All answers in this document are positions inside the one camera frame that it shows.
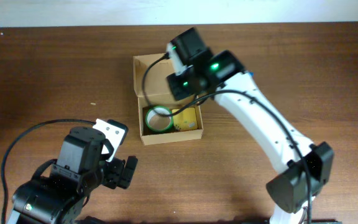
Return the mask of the brown cardboard box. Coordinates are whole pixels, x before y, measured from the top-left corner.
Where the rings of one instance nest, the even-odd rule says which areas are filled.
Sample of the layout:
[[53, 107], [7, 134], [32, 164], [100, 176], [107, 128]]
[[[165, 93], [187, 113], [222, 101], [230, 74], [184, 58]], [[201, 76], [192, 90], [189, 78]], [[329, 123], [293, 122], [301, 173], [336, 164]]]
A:
[[[162, 56], [162, 54], [151, 54], [133, 57], [134, 91], [137, 96], [140, 138], [145, 145], [200, 139], [203, 135], [204, 126], [199, 106], [193, 107], [196, 116], [195, 126], [197, 127], [194, 130], [178, 131], [172, 127], [166, 133], [156, 133], [146, 125], [145, 118], [150, 107], [142, 92], [142, 78], [147, 67]], [[175, 101], [166, 79], [167, 76], [173, 73], [174, 69], [171, 60], [161, 61], [150, 69], [146, 78], [145, 90], [152, 104], [169, 109], [179, 109], [193, 100], [192, 97], [188, 97]]]

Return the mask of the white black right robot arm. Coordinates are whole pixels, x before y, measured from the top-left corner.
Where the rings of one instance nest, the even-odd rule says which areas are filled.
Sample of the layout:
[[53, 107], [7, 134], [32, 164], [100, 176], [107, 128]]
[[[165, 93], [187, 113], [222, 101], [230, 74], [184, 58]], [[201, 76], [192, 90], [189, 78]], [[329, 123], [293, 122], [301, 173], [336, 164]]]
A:
[[169, 47], [174, 74], [167, 79], [176, 100], [204, 92], [225, 108], [256, 140], [277, 176], [266, 189], [275, 202], [270, 223], [311, 223], [312, 201], [328, 183], [332, 147], [313, 141], [294, 128], [269, 102], [233, 53], [192, 56]]

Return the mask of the green tape roll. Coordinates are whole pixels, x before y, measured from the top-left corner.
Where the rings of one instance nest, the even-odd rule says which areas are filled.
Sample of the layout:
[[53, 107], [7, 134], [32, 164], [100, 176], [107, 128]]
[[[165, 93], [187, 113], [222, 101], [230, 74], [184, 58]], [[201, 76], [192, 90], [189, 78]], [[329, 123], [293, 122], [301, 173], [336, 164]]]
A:
[[154, 106], [145, 115], [146, 126], [155, 133], [165, 133], [173, 128], [171, 110], [164, 106]]

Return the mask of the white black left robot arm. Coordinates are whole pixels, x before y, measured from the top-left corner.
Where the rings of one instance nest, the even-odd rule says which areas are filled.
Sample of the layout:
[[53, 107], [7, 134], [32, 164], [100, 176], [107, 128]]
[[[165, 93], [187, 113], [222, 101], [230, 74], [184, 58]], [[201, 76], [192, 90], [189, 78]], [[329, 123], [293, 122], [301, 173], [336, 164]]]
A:
[[138, 158], [114, 158], [93, 170], [77, 174], [57, 165], [56, 159], [42, 164], [30, 181], [21, 185], [12, 197], [8, 223], [74, 223], [91, 192], [103, 185], [127, 189]]

